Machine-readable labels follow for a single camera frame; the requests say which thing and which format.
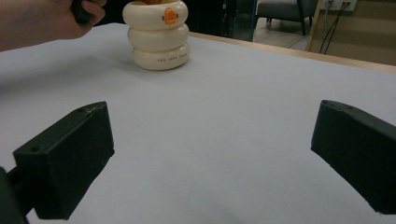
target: wall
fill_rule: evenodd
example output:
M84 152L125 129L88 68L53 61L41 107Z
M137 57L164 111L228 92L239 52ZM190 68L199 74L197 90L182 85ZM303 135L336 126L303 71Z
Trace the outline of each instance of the wall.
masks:
M319 0L306 50L319 52L325 34L325 10ZM329 11L327 27L338 12ZM358 0L353 12L344 12L327 54L396 65L396 0Z

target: stacked rings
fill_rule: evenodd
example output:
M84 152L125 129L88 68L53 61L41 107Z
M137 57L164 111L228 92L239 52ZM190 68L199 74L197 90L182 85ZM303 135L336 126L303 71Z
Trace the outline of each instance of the stacked rings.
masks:
M132 2L122 11L130 26L128 38L134 46L134 62L148 70L181 66L190 57L185 24L189 11L180 0L163 0L159 5Z

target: table edge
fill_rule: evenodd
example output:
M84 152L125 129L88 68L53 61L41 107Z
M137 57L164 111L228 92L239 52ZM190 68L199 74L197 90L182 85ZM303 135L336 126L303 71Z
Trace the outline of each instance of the table edge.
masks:
M297 49L285 49L285 48L281 48L281 47L252 43L252 42L248 42L248 41L244 41L244 40L231 39L231 38L226 38L226 37L221 37L221 36L198 34L195 32L190 32L190 36L214 40L214 41L225 42L225 43L229 43L229 44L234 44L234 45L239 45L239 46L244 46L244 47L249 47L249 48L254 48L254 49L269 50L269 51L276 52L276 53L288 54L288 55L293 55L293 56L302 57L302 58L306 58L306 59L323 61L323 62L327 62L327 63L338 63L338 64L342 64L342 65L348 65L348 66L354 66L354 67L359 67L359 68L364 68L364 69L370 69L370 70L375 70L375 71L396 74L396 66L382 64L382 63L371 63L371 62L359 61L359 60L354 60L354 59L336 57L336 56L332 56L332 55L318 54L318 53L314 53L314 52L308 52L308 51L297 50Z

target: electrical outlet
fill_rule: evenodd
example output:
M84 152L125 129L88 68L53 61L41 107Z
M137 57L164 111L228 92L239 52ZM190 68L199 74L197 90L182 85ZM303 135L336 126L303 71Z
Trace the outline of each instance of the electrical outlet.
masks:
M347 4L344 11L353 11L358 0L322 0L321 9L328 9L330 11L341 10L343 3Z

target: human arm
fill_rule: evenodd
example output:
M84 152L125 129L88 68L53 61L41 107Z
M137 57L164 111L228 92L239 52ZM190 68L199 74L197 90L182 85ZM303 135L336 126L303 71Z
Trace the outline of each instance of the human arm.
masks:
M0 51L87 34L104 16L106 0L83 0L90 22L79 24L71 10L72 0L0 1Z

